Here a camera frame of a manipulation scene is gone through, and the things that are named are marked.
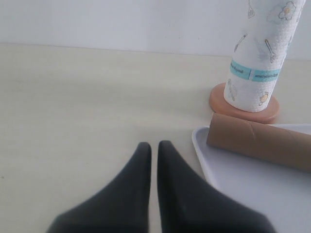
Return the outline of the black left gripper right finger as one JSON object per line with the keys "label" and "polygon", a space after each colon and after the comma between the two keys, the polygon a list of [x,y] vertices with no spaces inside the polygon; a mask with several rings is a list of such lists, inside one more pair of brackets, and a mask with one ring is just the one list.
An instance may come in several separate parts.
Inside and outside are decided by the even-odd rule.
{"label": "black left gripper right finger", "polygon": [[164,233],[247,233],[241,205],[207,184],[171,141],[158,145],[157,191]]}

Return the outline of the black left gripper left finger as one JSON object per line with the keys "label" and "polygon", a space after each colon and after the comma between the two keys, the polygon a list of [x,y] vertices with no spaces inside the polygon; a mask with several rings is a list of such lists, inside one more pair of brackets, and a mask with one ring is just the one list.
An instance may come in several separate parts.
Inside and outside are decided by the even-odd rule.
{"label": "black left gripper left finger", "polygon": [[151,146],[140,142],[120,173],[100,192],[57,216],[50,233],[147,233]]}

